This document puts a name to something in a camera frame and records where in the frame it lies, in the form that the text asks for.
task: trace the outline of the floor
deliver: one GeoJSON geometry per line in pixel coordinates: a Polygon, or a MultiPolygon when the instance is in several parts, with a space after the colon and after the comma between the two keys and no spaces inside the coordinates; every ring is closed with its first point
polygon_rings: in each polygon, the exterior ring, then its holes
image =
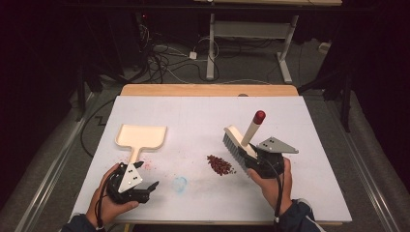
{"type": "MultiPolygon", "coordinates": [[[[147,73],[135,82],[284,84],[275,57],[281,45],[281,41],[220,41],[220,54],[216,60],[219,78],[209,81],[203,80],[205,62],[182,62],[191,48],[162,43],[155,50],[161,65],[168,64],[167,70],[161,74],[152,64],[151,76],[147,73]]],[[[317,51],[319,45],[320,42],[315,40],[291,44],[286,62],[296,87],[316,77],[325,58],[317,51]]],[[[197,51],[197,60],[207,58],[205,51],[200,48],[197,51]]],[[[126,78],[136,73],[132,68],[126,69],[126,78]]],[[[101,93],[89,95],[87,111],[80,121],[76,121],[78,104],[73,96],[73,110],[36,154],[1,211],[0,231],[58,231],[68,221],[103,134],[112,102],[122,88],[106,76],[102,76],[102,84],[101,93]]],[[[344,131],[338,120],[339,101],[324,101],[321,93],[321,90],[309,90],[302,95],[353,218],[350,223],[324,225],[324,228],[326,231],[375,232],[409,228],[410,196],[374,138],[354,93],[350,133],[344,131]]],[[[124,231],[125,226],[116,225],[110,231],[124,231]]],[[[144,225],[138,231],[163,230],[272,231],[272,228],[144,225]]]]}

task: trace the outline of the table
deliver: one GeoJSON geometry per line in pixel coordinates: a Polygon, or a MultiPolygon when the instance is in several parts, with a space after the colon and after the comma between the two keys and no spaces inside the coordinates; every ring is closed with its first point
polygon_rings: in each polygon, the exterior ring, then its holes
{"type": "MultiPolygon", "coordinates": [[[[313,5],[318,7],[340,6],[341,0],[214,0],[212,4],[265,4],[265,5],[313,5]]],[[[211,14],[209,32],[209,51],[207,63],[207,79],[214,79],[214,65],[217,57],[214,50],[215,37],[240,37],[260,39],[284,39],[283,49],[277,53],[278,64],[286,84],[292,83],[289,69],[286,64],[286,55],[292,42],[292,37],[298,22],[298,15],[293,15],[289,23],[248,22],[248,21],[216,21],[215,14],[211,14]]]]}
{"type": "Polygon", "coordinates": [[[292,160],[292,197],[307,198],[320,223],[351,221],[303,98],[297,96],[293,86],[274,85],[125,86],[114,104],[73,213],[85,212],[98,185],[96,180],[107,168],[114,162],[127,161],[130,151],[114,143],[119,127],[143,124],[167,126],[162,147],[141,154],[145,163],[140,174],[146,186],[157,180],[160,185],[147,204],[117,217],[116,222],[272,224],[273,209],[221,142],[223,127],[233,124],[242,131],[259,108],[268,116],[251,142],[273,135],[300,151],[297,155],[284,154],[292,160]],[[223,177],[216,174],[206,161],[210,154],[230,162],[237,173],[223,177]],[[183,190],[181,180],[185,180],[183,190]],[[333,197],[332,203],[323,201],[325,195],[333,197]]]}

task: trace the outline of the dark blue sleeve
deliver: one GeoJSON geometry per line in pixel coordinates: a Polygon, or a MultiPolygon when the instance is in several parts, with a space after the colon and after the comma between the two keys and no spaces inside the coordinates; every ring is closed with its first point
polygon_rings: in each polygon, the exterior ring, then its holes
{"type": "Polygon", "coordinates": [[[279,217],[282,232],[324,232],[314,221],[313,210],[305,199],[292,200],[293,204],[279,217]]]}
{"type": "Polygon", "coordinates": [[[61,232],[95,232],[93,224],[88,221],[85,215],[76,215],[63,226],[61,232]]]}

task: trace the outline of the marker stain on tabletop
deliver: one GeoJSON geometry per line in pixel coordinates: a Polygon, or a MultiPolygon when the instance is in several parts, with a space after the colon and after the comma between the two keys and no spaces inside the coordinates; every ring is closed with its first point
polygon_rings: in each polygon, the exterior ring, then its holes
{"type": "Polygon", "coordinates": [[[188,181],[184,177],[177,177],[172,182],[172,189],[174,189],[177,193],[182,193],[184,192],[187,183],[188,181]]]}

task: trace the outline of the person's left hand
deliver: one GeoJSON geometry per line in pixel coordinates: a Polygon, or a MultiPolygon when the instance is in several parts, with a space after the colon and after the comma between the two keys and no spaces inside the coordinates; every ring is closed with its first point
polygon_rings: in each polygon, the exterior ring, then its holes
{"type": "MultiPolygon", "coordinates": [[[[96,217],[96,204],[100,199],[100,194],[103,188],[103,183],[105,182],[106,178],[111,174],[115,169],[117,169],[119,164],[115,164],[112,166],[102,177],[102,181],[100,182],[99,188],[96,189],[94,192],[93,198],[91,199],[90,207],[88,208],[87,214],[85,215],[87,219],[97,227],[97,217],[96,217]]],[[[104,197],[102,198],[102,210],[101,210],[101,217],[102,222],[104,224],[110,223],[113,221],[117,216],[132,210],[133,208],[138,206],[137,201],[130,201],[125,204],[116,204],[114,203],[109,196],[106,195],[106,191],[104,192],[104,197]]]]}

